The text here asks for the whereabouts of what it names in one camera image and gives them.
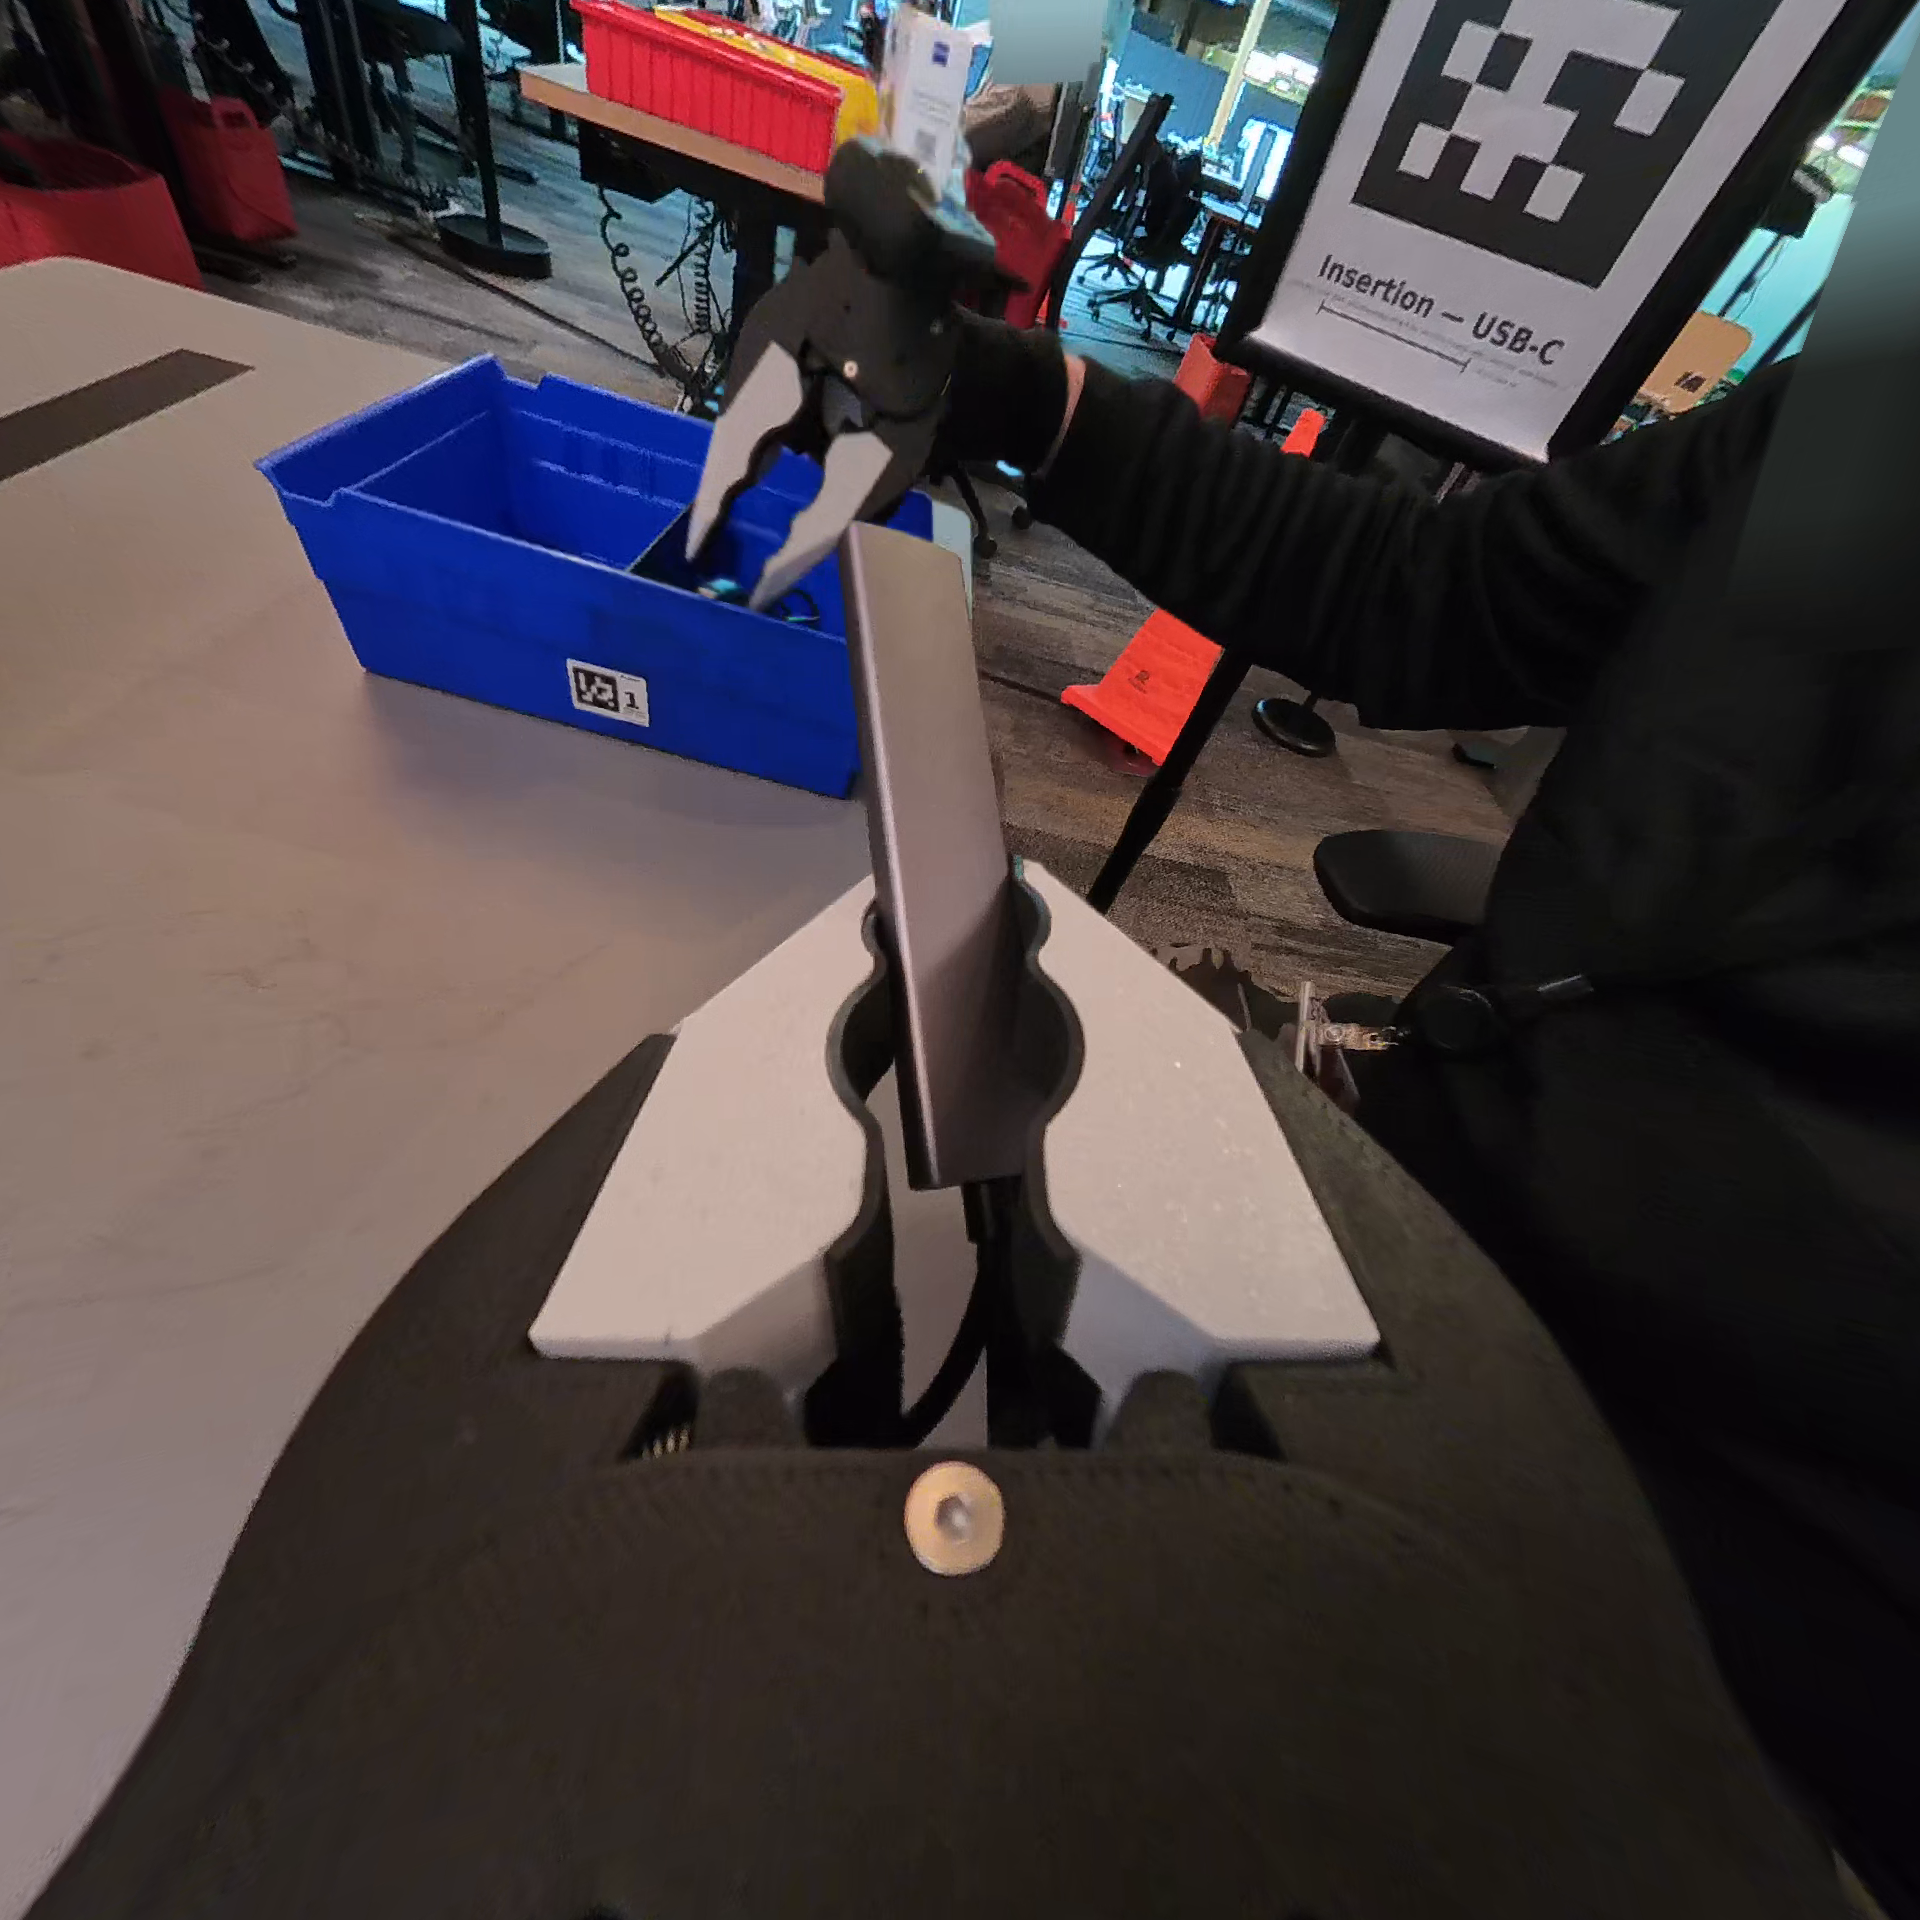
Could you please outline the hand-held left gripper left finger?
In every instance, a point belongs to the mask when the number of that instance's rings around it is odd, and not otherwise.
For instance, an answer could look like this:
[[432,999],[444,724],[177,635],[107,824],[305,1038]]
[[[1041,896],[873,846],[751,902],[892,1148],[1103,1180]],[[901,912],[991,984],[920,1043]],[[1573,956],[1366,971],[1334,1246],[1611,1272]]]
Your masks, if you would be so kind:
[[550,1359],[753,1372],[817,1445],[901,1436],[873,1092],[893,1068],[873,900],[844,896],[687,1015],[531,1325]]

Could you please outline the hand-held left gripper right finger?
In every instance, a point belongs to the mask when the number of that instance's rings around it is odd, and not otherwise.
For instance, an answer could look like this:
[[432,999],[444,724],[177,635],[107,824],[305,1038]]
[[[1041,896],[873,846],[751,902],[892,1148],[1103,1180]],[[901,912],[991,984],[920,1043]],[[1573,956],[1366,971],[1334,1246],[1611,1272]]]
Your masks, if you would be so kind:
[[1029,1148],[1015,1299],[1046,1437],[1132,1387],[1366,1362],[1381,1331],[1247,1056],[1247,1032],[1035,861],[1029,980],[1061,1064]]

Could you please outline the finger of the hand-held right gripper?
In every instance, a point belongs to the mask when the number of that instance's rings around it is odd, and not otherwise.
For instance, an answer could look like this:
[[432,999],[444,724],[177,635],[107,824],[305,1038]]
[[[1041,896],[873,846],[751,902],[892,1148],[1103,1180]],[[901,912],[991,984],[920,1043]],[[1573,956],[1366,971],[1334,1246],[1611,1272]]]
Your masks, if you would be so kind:
[[763,565],[747,606],[763,613],[828,560],[846,530],[893,500],[893,451],[877,431],[831,436],[816,496],[790,518],[785,538]]
[[799,358],[782,343],[763,344],[711,428],[699,486],[687,510],[685,563],[702,558],[737,494],[757,484],[761,456],[801,419],[807,397]]

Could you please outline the blue plastic bin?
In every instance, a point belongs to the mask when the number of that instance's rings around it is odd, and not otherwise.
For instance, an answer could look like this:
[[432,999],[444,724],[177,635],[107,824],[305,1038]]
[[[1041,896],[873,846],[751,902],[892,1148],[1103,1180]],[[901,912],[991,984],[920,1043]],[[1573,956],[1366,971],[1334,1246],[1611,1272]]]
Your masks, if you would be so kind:
[[744,603],[820,471],[780,451],[689,567],[711,436],[480,356],[255,469],[366,671],[840,799],[859,750],[836,565]]

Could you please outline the grey usb hub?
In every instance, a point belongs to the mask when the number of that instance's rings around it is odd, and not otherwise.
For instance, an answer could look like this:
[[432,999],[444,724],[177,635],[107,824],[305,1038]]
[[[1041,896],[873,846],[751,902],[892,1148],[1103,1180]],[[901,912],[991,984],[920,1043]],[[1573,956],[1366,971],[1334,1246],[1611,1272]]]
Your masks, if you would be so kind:
[[1022,954],[960,558],[859,520],[838,544],[908,1180],[1019,1172]]

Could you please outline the person's right forearm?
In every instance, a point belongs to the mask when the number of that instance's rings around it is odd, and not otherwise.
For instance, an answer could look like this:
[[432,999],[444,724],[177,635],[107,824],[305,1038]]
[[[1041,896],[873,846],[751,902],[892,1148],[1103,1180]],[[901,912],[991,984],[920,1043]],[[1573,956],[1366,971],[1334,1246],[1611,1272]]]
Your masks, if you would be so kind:
[[1428,500],[1071,358],[1040,515],[1227,654],[1372,728],[1548,724],[1613,629],[1541,475]]

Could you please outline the person's right hand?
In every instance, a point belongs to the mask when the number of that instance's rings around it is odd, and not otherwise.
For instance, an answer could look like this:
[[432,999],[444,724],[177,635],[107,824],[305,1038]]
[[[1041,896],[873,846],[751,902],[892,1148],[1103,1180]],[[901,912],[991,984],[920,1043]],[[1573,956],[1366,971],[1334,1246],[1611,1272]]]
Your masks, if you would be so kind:
[[1044,327],[1009,327],[963,308],[929,469],[1005,467],[1040,475],[1065,439],[1086,364]]

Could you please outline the white carton box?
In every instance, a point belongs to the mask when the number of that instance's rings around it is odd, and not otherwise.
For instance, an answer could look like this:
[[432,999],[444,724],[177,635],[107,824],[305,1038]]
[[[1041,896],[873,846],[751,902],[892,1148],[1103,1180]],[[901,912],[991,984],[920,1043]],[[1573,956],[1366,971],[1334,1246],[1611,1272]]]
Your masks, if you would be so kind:
[[956,5],[886,5],[880,44],[880,142],[942,186],[953,168],[969,94],[985,75],[985,16],[953,22]]

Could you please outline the wooden work desk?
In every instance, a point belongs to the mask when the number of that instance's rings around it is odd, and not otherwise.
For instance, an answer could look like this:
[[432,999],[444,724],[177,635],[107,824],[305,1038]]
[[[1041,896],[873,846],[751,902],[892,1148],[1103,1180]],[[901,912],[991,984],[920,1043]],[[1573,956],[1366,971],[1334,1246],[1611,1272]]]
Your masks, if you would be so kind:
[[729,362],[742,319],[777,284],[782,263],[798,266],[823,252],[824,158],[793,162],[773,155],[774,122],[768,111],[757,111],[753,142],[742,144],[600,99],[579,62],[521,67],[519,94],[576,124],[581,173],[589,187],[646,204],[685,194],[718,210],[734,237],[720,364]]

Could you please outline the red plastic bin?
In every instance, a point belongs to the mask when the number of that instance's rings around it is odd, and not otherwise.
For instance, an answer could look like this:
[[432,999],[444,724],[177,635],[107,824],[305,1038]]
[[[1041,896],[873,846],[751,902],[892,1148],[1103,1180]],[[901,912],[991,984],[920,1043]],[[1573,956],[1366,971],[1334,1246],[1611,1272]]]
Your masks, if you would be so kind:
[[817,62],[725,16],[684,7],[571,5],[589,96],[763,159],[823,175],[846,91]]

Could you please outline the black pole stand round base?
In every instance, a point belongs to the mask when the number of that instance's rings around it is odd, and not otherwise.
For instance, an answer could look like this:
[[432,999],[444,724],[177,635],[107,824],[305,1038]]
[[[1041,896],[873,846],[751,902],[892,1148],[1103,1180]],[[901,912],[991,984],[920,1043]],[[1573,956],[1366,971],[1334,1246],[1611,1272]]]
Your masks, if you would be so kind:
[[459,266],[516,280],[547,280],[553,255],[534,230],[504,220],[497,196],[489,84],[478,29],[475,3],[444,3],[444,22],[453,35],[448,55],[453,101],[469,139],[480,210],[448,210],[437,216],[441,250]]

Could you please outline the orange traffic cone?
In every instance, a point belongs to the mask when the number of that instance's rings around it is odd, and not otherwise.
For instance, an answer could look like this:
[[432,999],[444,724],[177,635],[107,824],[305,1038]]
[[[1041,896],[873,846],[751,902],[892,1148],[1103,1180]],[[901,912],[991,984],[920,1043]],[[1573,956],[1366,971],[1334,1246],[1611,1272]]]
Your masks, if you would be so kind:
[[1160,768],[1193,716],[1223,650],[1165,611],[1148,613],[1109,670],[1068,686],[1062,707]]

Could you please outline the red fabric bag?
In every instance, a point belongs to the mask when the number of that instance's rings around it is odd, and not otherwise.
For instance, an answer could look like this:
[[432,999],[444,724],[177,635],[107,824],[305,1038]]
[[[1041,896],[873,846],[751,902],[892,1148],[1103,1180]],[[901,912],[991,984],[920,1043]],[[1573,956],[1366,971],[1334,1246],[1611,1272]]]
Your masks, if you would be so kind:
[[52,255],[203,290],[163,175],[70,136],[1,132],[1,268]]
[[245,250],[297,240],[276,139],[247,103],[160,84],[157,106],[187,200],[211,237]]

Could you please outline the black framed marker sign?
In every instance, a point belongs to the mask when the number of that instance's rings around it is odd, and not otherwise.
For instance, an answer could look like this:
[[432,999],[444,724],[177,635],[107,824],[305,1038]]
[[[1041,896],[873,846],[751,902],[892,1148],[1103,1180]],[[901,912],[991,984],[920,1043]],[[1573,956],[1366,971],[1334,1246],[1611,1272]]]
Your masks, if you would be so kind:
[[[1720,560],[1788,367],[1613,439],[1912,5],[1344,5],[1219,334],[1331,406],[1317,459],[1428,500],[1541,475],[1613,629],[1550,783]],[[1223,651],[1087,890],[1111,907],[1254,664]]]

